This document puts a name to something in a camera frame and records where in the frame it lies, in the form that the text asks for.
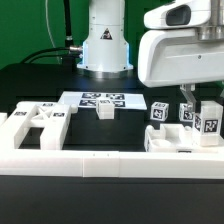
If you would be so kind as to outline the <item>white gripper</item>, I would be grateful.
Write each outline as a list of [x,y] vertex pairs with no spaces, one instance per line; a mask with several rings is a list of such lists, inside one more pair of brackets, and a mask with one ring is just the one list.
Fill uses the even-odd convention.
[[148,87],[180,85],[195,112],[194,84],[224,80],[224,0],[173,0],[147,12],[144,25],[139,80]]

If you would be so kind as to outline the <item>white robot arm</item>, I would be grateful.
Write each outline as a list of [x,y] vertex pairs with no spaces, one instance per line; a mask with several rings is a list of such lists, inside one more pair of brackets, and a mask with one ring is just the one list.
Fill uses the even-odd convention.
[[[147,87],[178,85],[188,109],[200,110],[193,85],[224,81],[224,0],[173,0],[144,15],[138,78]],[[123,37],[124,0],[90,0],[89,35],[80,69],[112,77],[132,68]]]

